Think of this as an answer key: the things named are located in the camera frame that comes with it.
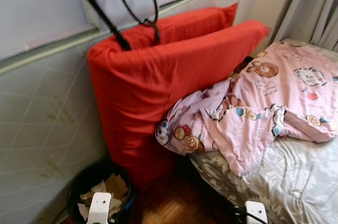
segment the wall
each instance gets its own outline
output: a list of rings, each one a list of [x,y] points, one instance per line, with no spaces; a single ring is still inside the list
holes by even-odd
[[[272,26],[283,3],[240,0],[235,23],[256,18]],[[1,224],[49,223],[65,206],[71,179],[106,154],[86,61],[90,46],[0,75]]]

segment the pink blanket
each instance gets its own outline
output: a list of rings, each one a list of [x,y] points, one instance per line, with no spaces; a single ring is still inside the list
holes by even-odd
[[[337,74],[311,47],[274,43],[239,75],[179,100],[155,136],[183,155],[220,151],[241,176],[277,136],[337,136]]]

